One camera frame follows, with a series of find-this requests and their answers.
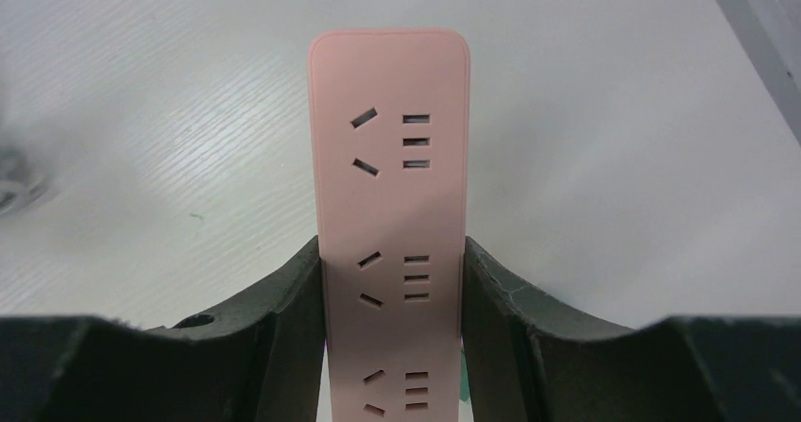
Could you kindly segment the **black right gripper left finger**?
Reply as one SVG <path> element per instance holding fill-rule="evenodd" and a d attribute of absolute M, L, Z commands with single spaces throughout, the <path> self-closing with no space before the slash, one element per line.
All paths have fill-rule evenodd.
<path fill-rule="evenodd" d="M 317 240 L 172 328 L 1 321 L 5 421 L 313 421 L 326 340 Z"/>

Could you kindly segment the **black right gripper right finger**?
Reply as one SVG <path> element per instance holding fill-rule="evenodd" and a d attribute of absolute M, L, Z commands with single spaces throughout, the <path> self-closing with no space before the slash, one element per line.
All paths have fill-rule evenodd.
<path fill-rule="evenodd" d="M 800 321 L 675 315 L 630 329 L 464 256 L 462 333 L 478 421 L 796 421 Z"/>

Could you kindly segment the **pink power strip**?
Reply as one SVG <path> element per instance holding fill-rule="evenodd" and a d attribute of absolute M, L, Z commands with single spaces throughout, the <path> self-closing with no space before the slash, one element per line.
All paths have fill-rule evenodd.
<path fill-rule="evenodd" d="M 335 30 L 311 45 L 336 421 L 459 416 L 469 77 L 449 29 Z"/>

